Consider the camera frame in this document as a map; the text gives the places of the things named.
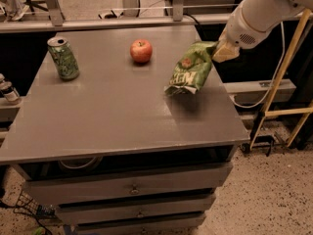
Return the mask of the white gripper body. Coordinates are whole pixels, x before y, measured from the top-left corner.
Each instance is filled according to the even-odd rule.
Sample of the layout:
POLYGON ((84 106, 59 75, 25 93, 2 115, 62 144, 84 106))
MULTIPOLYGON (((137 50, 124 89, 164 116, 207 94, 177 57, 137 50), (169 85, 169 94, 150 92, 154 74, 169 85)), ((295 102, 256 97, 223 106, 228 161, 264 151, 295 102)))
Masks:
POLYGON ((226 39, 242 49, 252 49, 268 37, 271 25, 255 13, 244 13, 240 5, 231 14, 226 24, 226 39))

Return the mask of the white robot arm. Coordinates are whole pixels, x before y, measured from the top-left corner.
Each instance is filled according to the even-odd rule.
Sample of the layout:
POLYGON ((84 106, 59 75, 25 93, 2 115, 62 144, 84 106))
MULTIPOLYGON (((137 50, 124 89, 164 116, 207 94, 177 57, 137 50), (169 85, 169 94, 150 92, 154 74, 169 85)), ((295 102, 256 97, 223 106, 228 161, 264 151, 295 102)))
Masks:
POLYGON ((212 60, 222 63, 237 58, 241 49, 252 49, 284 20, 313 9, 313 0, 243 0, 230 15, 212 60))

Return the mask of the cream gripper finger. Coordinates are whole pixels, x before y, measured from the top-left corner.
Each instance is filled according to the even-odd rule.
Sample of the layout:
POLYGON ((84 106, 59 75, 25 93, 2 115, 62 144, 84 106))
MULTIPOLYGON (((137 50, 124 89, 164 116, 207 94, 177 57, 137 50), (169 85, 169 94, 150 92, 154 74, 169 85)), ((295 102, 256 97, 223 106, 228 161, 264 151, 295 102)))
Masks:
POLYGON ((240 48, 233 45, 226 38, 220 38, 213 53, 212 60, 217 63, 233 60, 240 55, 240 48))

